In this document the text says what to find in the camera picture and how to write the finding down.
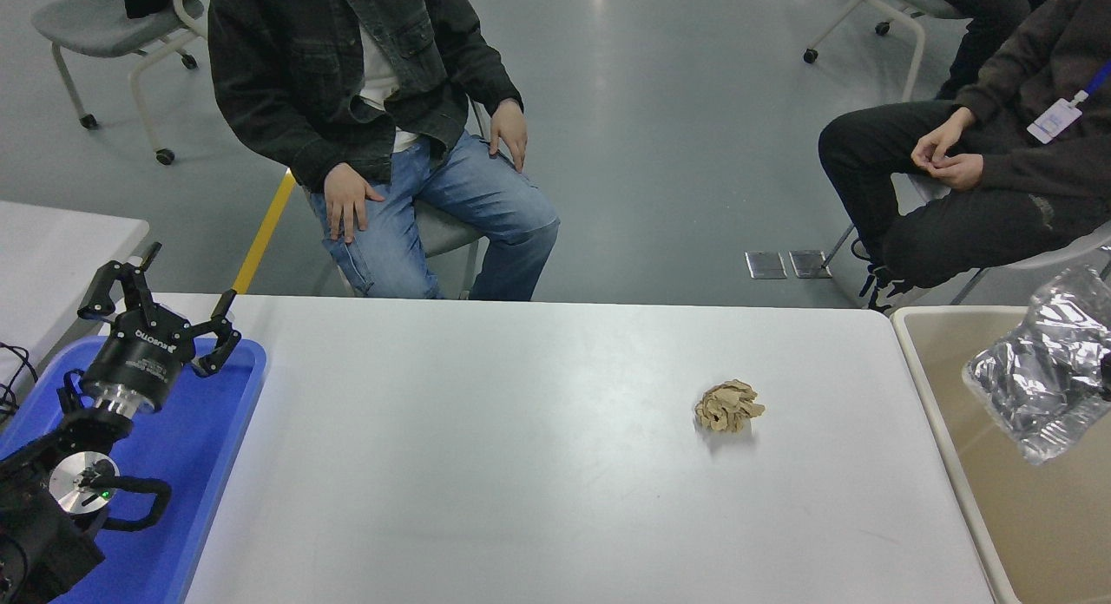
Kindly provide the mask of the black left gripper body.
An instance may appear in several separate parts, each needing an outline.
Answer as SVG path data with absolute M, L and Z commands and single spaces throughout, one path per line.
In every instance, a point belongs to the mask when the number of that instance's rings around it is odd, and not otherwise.
M 192 339 L 181 335 L 186 328 L 186 318 L 166 308 L 156 308 L 153 318 L 140 310 L 116 316 L 103 348 L 81 378 L 81 391 L 101 397 L 111 387 L 122 387 L 149 405 L 163 405 L 196 354 Z

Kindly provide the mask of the person's right hand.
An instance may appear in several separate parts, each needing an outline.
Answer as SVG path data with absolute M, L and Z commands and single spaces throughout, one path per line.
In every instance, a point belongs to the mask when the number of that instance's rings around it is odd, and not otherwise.
M 950 148 L 955 145 L 964 130 L 973 124 L 975 115 L 972 111 L 965 107 L 957 107 L 947 121 L 919 138 L 911 150 L 913 164 L 929 172 L 941 169 Z
M 329 239 L 352 244 L 356 232 L 363 232 L 369 226 L 366 203 L 384 203 L 386 197 L 348 162 L 340 162 L 326 173 L 323 201 Z

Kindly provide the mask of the person's left hand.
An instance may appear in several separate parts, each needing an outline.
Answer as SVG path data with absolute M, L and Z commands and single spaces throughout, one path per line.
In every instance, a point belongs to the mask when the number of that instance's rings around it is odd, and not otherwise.
M 490 118 L 489 155 L 496 157 L 500 152 L 500 145 L 507 145 L 516 172 L 523 173 L 528 141 L 523 105 L 513 98 L 503 99 Z
M 970 190 L 979 185 L 983 168 L 982 154 L 953 154 L 929 160 L 925 164 L 929 177 L 952 190 Z

